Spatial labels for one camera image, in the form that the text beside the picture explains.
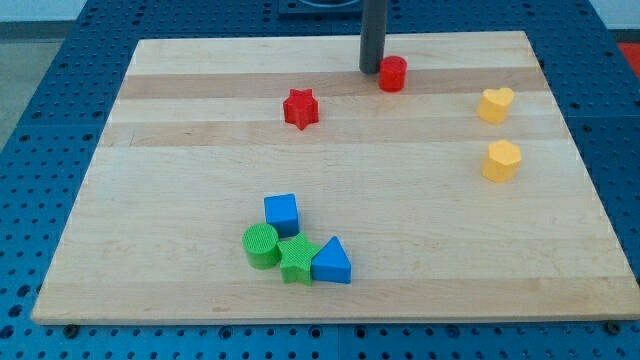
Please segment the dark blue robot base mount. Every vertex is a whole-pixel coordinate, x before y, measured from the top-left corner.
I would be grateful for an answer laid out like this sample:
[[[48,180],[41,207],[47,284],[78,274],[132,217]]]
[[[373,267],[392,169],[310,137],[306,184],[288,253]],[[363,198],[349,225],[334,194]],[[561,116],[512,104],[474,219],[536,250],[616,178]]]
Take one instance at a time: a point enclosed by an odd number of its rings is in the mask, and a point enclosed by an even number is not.
[[[281,18],[359,15],[362,11],[361,0],[276,0],[275,3]]]

